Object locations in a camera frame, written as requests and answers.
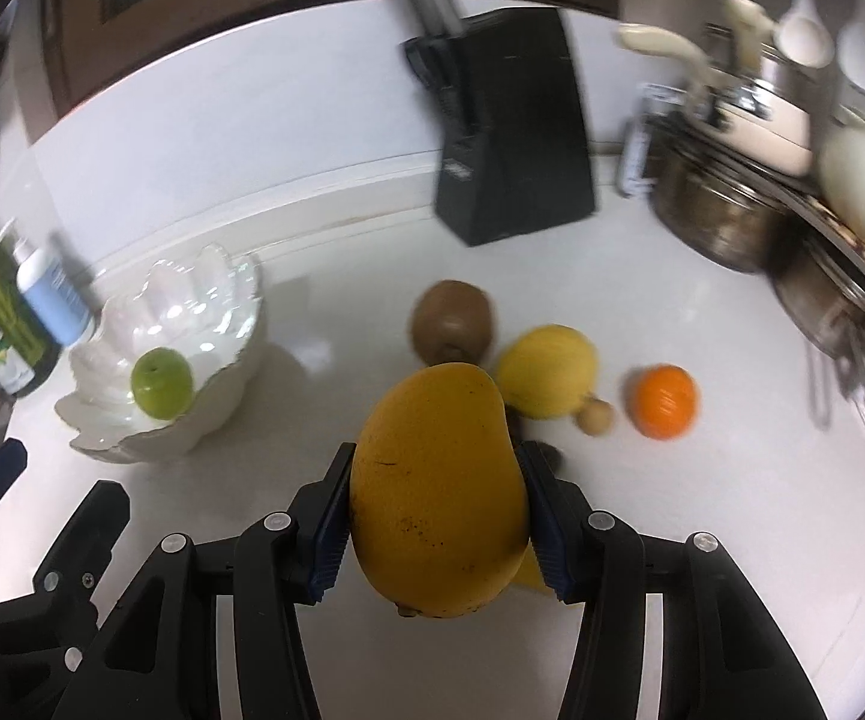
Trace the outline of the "orange tangerine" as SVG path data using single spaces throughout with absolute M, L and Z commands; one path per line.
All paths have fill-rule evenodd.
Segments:
M 699 388 L 683 367 L 647 367 L 633 377 L 627 405 L 639 433 L 649 439 L 672 440 L 695 424 Z

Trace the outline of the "black kitchen scissors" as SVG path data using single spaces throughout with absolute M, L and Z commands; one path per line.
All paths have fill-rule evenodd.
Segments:
M 457 37 L 419 36 L 403 44 L 408 67 L 441 107 L 447 121 L 465 135 L 475 130 L 475 106 L 468 94 L 464 57 Z

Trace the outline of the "blue pump lotion bottle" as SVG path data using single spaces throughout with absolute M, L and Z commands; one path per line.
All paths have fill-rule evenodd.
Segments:
M 52 338 L 62 348 L 86 343 L 94 335 L 94 316 L 57 255 L 31 244 L 14 218 L 0 229 L 0 244 L 13 255 L 19 293 Z

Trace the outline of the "brown kiwi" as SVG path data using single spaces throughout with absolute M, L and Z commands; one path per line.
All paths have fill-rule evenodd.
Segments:
M 413 351 L 426 366 L 480 364 L 494 337 L 491 299 L 465 281 L 442 280 L 424 291 L 410 317 Z

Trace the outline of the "white ladle left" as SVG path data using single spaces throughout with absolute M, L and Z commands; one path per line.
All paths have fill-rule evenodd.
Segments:
M 791 0 L 773 37 L 780 54 L 801 67 L 821 70 L 833 60 L 833 39 L 819 18 L 815 0 Z

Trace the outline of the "small steel pot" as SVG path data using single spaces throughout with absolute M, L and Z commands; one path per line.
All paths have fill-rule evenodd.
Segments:
M 795 327 L 833 361 L 848 361 L 865 401 L 865 277 L 818 232 L 808 232 L 771 277 Z

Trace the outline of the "yellow lemon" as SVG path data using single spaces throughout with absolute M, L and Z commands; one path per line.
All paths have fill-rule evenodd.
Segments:
M 581 410 L 599 374 L 599 353 L 584 333 L 542 325 L 517 338 L 492 371 L 504 403 L 530 419 L 558 419 Z

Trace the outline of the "yellow banana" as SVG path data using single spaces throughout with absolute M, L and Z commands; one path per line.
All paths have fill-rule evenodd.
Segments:
M 520 562 L 519 571 L 512 579 L 515 587 L 520 589 L 531 590 L 540 595 L 551 596 L 554 598 L 554 592 L 546 585 L 545 577 L 543 577 L 542 569 L 538 564 L 537 553 L 533 546 L 529 544 L 525 550 L 522 562 Z

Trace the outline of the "white shell-shaped bowl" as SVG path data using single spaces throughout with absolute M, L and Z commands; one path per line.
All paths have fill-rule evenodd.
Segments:
M 107 300 L 97 332 L 71 348 L 73 392 L 55 411 L 71 447 L 97 460 L 181 457 L 231 418 L 264 344 L 259 261 L 209 244 Z

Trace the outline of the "dark plum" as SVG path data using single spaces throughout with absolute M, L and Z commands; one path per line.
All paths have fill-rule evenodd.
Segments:
M 546 442 L 542 442 L 541 440 L 529 440 L 525 443 L 525 447 L 527 447 L 535 457 L 542 457 L 543 460 L 545 460 L 549 471 L 553 473 L 553 475 L 559 475 L 561 473 L 564 458 L 560 449 L 556 449 L 554 445 L 546 444 Z

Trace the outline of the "tan longan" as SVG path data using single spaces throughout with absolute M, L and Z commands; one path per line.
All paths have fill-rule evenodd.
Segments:
M 615 408 L 608 401 L 588 397 L 576 411 L 574 422 L 588 436 L 604 436 L 615 424 Z

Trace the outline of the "yellow mango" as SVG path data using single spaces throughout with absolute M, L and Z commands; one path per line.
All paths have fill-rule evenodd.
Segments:
M 519 571 L 524 477 L 504 403 L 473 364 L 426 367 L 379 400 L 356 444 L 351 535 L 374 590 L 413 616 L 465 616 Z

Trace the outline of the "green apple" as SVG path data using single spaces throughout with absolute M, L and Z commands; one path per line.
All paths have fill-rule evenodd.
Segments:
M 172 348 L 149 349 L 135 362 L 130 376 L 136 406 L 153 419 L 172 421 L 187 411 L 195 395 L 192 367 Z

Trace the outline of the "black knife block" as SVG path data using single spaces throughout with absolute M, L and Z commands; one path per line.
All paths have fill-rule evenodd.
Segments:
M 458 34 L 475 106 L 465 135 L 444 115 L 434 211 L 470 247 L 597 211 L 582 96 L 556 8 L 501 8 Z

